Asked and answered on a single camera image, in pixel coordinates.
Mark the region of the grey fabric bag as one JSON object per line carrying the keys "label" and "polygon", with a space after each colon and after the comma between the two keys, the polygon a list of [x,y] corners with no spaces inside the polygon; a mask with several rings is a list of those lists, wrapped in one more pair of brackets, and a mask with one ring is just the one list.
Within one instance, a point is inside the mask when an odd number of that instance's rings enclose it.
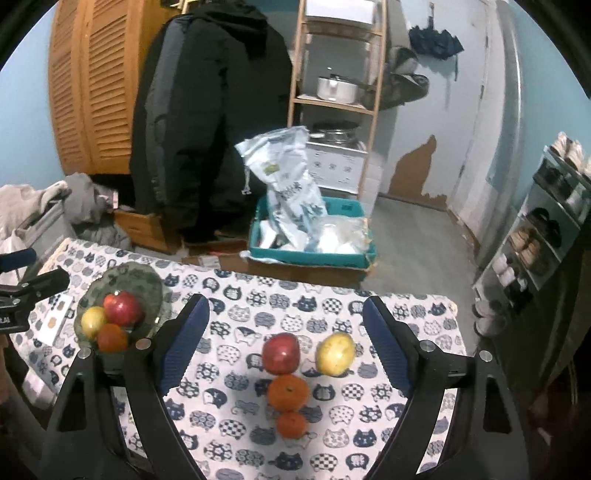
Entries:
{"label": "grey fabric bag", "polygon": [[19,226],[16,235],[27,248],[36,252],[36,261],[27,267],[26,277],[37,274],[64,239],[76,238],[76,233],[65,216],[63,200],[52,200],[37,220]]}

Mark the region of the wooden shelf rack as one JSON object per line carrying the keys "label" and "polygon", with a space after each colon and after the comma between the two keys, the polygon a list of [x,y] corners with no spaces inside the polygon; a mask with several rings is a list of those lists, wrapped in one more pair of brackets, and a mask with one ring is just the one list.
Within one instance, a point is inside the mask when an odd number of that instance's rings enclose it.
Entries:
{"label": "wooden shelf rack", "polygon": [[388,53],[386,1],[301,1],[287,125],[310,130],[318,186],[374,202],[365,181],[376,139]]}

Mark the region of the large orange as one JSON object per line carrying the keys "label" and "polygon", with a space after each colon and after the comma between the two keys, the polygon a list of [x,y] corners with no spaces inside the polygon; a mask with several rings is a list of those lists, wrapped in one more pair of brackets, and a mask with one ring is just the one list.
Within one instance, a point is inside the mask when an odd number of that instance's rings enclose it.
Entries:
{"label": "large orange", "polygon": [[310,387],[300,377],[280,375],[270,382],[266,392],[266,400],[280,412],[298,411],[308,401]]}

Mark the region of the shoe rack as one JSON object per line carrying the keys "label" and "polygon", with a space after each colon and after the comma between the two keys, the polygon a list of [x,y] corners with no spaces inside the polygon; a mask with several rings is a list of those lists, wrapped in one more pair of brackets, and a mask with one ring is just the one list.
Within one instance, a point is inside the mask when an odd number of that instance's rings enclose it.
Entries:
{"label": "shoe rack", "polygon": [[475,282],[474,329],[499,335],[542,292],[590,216],[590,158],[560,132],[543,150],[508,233]]}

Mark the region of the wooden louvered wardrobe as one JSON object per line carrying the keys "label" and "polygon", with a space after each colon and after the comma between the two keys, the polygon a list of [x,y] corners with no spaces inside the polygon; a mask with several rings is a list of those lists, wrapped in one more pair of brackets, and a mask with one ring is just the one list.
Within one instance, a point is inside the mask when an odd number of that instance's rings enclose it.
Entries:
{"label": "wooden louvered wardrobe", "polygon": [[56,148],[65,174],[126,174],[140,73],[174,2],[61,0],[48,67]]}

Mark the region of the red apple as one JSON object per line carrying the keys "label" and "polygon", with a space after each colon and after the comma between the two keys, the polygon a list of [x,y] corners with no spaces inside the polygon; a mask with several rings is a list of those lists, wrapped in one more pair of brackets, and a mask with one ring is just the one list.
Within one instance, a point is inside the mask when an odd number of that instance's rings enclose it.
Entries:
{"label": "red apple", "polygon": [[263,369],[271,375],[293,374],[300,366],[301,348],[291,333],[274,335],[263,344]]}
{"label": "red apple", "polygon": [[103,299],[103,308],[109,323],[121,327],[130,327],[141,321],[144,310],[138,299],[128,291],[107,294]]}

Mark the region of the black hanging coat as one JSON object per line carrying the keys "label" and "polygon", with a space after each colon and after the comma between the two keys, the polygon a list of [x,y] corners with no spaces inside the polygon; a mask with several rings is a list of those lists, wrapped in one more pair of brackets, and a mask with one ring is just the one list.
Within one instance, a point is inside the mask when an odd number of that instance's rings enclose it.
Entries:
{"label": "black hanging coat", "polygon": [[266,185],[235,147],[287,125],[290,55],[245,1],[208,1],[152,40],[134,105],[135,208],[162,216],[186,245],[249,230]]}

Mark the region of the small tangerine bottom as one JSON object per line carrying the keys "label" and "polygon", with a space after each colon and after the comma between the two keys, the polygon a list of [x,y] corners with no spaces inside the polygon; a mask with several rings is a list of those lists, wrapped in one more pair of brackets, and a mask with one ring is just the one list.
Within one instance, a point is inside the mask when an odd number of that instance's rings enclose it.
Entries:
{"label": "small tangerine bottom", "polygon": [[284,439],[300,439],[307,433],[308,421],[300,412],[283,412],[276,418],[276,430]]}

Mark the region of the green glass plate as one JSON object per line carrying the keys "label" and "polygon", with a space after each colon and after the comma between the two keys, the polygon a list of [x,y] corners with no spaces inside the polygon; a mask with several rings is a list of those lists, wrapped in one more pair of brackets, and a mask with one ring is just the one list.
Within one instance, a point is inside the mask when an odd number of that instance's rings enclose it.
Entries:
{"label": "green glass plate", "polygon": [[136,262],[107,269],[78,301],[74,332],[80,347],[115,354],[150,336],[163,308],[155,270]]}

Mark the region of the grey backpack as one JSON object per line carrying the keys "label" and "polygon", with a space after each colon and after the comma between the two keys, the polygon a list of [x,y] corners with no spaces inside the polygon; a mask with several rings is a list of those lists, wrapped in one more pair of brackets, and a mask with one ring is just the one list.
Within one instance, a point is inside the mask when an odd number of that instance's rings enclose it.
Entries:
{"label": "grey backpack", "polygon": [[[379,73],[378,54],[370,52],[370,83],[359,87],[358,102],[368,110],[375,106]],[[396,108],[425,98],[430,89],[429,78],[417,72],[418,56],[405,46],[392,46],[386,56],[380,94],[381,111]]]}

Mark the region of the wooden drawer unit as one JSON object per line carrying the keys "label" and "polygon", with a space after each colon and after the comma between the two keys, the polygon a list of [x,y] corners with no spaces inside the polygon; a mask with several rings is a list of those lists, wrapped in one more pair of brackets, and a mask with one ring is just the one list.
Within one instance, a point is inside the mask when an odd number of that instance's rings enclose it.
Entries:
{"label": "wooden drawer unit", "polygon": [[135,246],[169,255],[176,253],[180,248],[178,236],[158,215],[115,210],[114,220]]}

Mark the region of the cardboard box under basket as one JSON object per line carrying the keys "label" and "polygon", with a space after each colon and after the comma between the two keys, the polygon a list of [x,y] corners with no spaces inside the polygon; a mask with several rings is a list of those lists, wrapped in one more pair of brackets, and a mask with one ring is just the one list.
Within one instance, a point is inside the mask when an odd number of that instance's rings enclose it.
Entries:
{"label": "cardboard box under basket", "polygon": [[263,263],[238,254],[197,255],[181,259],[183,264],[216,268],[236,273],[270,277],[277,280],[304,282],[334,287],[358,289],[372,271],[370,268],[353,269],[325,266],[298,266],[281,263]]}

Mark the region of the dark blue umbrella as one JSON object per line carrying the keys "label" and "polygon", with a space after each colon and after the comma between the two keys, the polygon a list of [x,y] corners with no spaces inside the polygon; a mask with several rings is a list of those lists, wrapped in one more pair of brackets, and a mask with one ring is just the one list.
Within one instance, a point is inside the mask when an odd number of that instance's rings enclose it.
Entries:
{"label": "dark blue umbrella", "polygon": [[446,79],[458,79],[459,55],[464,46],[457,36],[446,29],[414,26],[409,31],[409,39],[421,66]]}

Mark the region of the silver duct pipe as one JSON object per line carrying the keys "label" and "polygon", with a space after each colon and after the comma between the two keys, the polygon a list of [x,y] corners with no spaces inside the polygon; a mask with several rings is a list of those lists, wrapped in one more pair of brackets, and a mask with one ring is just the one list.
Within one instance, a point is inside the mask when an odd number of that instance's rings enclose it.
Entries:
{"label": "silver duct pipe", "polygon": [[493,158],[492,188],[496,197],[490,203],[489,222],[476,257],[481,269],[493,259],[504,235],[509,231],[523,155],[523,62],[519,52],[514,12],[508,1],[498,1],[497,12],[505,57],[505,93],[500,136]]}

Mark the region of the pale blue door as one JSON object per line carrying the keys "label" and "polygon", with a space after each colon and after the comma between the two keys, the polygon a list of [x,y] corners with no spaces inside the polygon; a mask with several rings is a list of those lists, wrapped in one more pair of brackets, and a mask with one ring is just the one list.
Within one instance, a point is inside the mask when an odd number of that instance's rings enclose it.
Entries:
{"label": "pale blue door", "polygon": [[430,90],[394,109],[381,194],[444,210],[467,160],[487,66],[486,1],[400,1],[405,27],[435,28],[459,38],[464,51],[447,60],[420,55],[417,72]]}

